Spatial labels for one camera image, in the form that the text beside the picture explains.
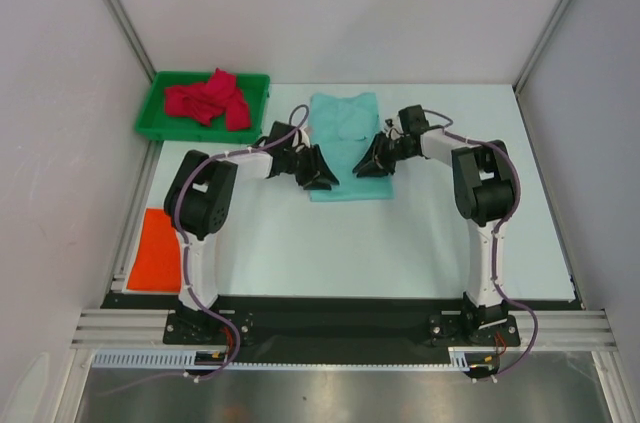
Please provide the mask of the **teal t shirt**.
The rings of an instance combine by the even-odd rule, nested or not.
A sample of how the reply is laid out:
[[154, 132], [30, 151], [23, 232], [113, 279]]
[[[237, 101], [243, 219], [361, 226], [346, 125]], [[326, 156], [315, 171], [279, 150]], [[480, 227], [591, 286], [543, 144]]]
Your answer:
[[311, 97], [309, 127], [311, 141], [320, 147], [329, 169], [339, 181], [330, 190], [313, 190], [313, 203], [389, 200], [394, 197], [388, 177], [358, 178], [354, 166], [364, 157], [380, 131], [376, 95], [334, 97], [316, 93]]

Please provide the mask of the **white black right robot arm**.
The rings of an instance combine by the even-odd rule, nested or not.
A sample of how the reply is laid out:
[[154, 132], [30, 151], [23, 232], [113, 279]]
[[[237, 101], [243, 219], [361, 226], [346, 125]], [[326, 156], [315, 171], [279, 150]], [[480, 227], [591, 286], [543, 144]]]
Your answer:
[[451, 169], [455, 206], [467, 222], [470, 267], [463, 293], [461, 331], [484, 344], [507, 322], [508, 299], [501, 279], [505, 228], [521, 200], [520, 178], [505, 144], [451, 131], [453, 120], [420, 105], [385, 121], [352, 173], [381, 178], [400, 161], [421, 157]]

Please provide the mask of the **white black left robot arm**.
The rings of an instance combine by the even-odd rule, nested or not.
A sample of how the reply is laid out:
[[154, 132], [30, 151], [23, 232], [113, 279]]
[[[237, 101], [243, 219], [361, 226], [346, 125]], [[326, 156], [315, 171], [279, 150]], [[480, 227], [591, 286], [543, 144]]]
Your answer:
[[167, 320], [164, 342], [206, 344], [229, 328], [214, 313], [220, 293], [215, 263], [206, 257], [213, 254], [227, 220], [235, 186], [282, 174], [293, 176], [305, 191], [332, 190], [339, 184], [320, 147], [302, 129], [283, 122], [243, 149], [184, 155], [164, 200], [179, 242], [181, 277], [179, 303]]

